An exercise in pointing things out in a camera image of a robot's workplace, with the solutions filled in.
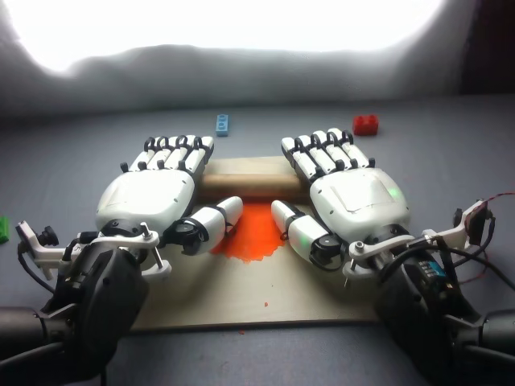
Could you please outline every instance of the white wall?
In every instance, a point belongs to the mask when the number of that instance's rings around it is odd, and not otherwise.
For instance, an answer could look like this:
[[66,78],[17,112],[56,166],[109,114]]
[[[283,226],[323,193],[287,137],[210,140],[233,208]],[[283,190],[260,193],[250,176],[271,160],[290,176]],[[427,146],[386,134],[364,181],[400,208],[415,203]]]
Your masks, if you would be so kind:
[[0,114],[339,103],[452,94],[475,8],[472,0],[445,1],[430,25],[380,51],[300,54],[146,47],[83,60],[72,77],[48,75],[35,64],[16,43],[4,15]]

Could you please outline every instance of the wooden cylinder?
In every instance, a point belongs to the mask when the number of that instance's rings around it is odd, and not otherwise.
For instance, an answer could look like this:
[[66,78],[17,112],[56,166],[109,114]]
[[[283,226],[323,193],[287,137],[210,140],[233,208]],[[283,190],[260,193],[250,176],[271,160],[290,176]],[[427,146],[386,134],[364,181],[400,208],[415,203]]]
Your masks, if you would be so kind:
[[232,195],[243,200],[284,199],[308,203],[309,187],[296,175],[203,175],[198,200],[216,202]]

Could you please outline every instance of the lego brick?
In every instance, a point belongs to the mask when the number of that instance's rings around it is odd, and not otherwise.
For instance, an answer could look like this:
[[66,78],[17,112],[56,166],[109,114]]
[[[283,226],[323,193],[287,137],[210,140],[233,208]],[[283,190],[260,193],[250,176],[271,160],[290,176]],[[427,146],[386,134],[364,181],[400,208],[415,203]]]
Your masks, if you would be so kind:
[[7,217],[0,217],[0,244],[9,241],[9,220]]
[[358,115],[352,122],[354,135],[376,135],[379,130],[377,115]]
[[227,137],[229,135],[229,115],[220,114],[216,117],[216,136]]

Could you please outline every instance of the green lego brick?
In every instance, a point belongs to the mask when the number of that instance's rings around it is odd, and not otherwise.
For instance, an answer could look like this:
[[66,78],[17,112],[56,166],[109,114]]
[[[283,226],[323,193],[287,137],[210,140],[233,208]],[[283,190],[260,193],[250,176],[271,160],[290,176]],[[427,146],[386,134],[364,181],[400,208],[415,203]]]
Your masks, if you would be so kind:
[[9,241],[9,220],[7,217],[0,217],[0,244]]

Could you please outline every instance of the blue label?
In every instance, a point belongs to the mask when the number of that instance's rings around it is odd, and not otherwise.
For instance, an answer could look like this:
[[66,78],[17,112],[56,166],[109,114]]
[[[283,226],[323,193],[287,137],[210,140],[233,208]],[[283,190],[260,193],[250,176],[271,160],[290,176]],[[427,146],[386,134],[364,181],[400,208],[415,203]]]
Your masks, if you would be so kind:
[[445,277],[445,273],[442,267],[440,267],[436,261],[429,261],[429,266],[436,272],[438,276]]

